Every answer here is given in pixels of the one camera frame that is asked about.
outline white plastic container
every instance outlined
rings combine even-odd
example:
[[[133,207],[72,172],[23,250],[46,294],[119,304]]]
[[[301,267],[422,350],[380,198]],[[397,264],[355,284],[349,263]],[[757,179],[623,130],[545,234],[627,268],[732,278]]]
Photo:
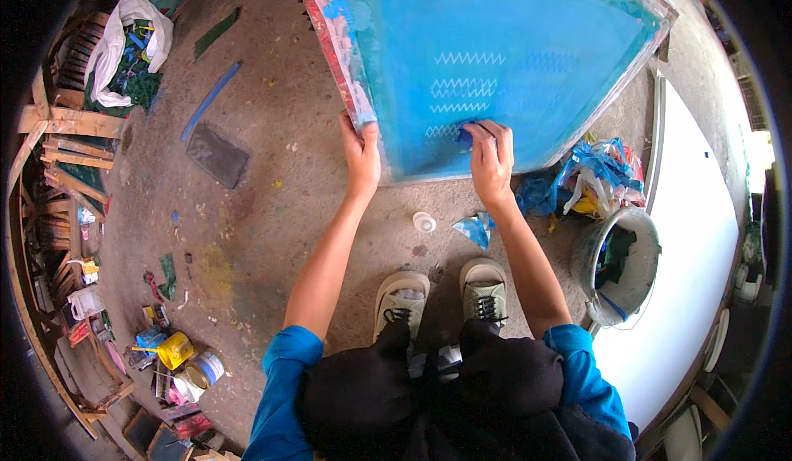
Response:
[[[426,212],[415,212],[415,215],[412,216],[412,223],[418,232],[432,232],[437,229],[437,221]]]
[[[75,291],[69,295],[68,299],[71,303],[71,316],[74,317],[74,320],[85,320],[104,310],[99,286],[96,285]]]

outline sneaker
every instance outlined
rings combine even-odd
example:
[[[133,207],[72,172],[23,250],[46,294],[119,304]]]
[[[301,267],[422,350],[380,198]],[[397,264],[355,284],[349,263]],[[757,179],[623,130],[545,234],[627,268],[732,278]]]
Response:
[[[470,318],[494,323],[499,329],[506,316],[506,272],[490,258],[474,258],[460,273],[462,312]]]
[[[389,322],[406,320],[410,340],[415,341],[424,316],[429,278],[419,272],[396,272],[388,276],[377,290],[374,305],[374,340]]]

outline black shoelace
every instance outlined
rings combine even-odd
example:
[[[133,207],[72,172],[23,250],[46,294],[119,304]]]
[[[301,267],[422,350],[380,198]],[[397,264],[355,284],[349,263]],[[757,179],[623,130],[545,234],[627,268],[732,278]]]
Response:
[[[478,317],[485,322],[499,323],[509,317],[498,317],[495,312],[495,296],[482,296],[478,299]]]
[[[397,320],[407,320],[410,317],[409,308],[388,308],[382,312],[382,316],[388,322],[396,322]]]

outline blue sleeve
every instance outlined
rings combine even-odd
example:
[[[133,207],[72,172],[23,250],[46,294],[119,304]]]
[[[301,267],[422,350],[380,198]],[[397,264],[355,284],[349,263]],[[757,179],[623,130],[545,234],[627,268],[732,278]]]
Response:
[[[321,359],[322,341],[308,329],[290,326],[272,337],[262,361],[267,385],[252,421],[250,445],[243,461],[312,461],[314,453],[297,422],[294,400],[300,375]]]
[[[619,392],[602,378],[596,367],[591,335],[582,327],[568,323],[549,328],[542,340],[564,357],[561,403],[579,404],[594,421],[631,439]]]

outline plastic bottle cap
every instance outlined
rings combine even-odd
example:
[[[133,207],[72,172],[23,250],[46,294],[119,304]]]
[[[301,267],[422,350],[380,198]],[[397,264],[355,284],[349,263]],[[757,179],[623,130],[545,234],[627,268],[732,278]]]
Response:
[[[412,216],[412,224],[414,224],[415,229],[418,229],[420,232],[432,232],[437,229],[437,221],[431,218],[431,215],[426,212],[416,212],[415,215]]]

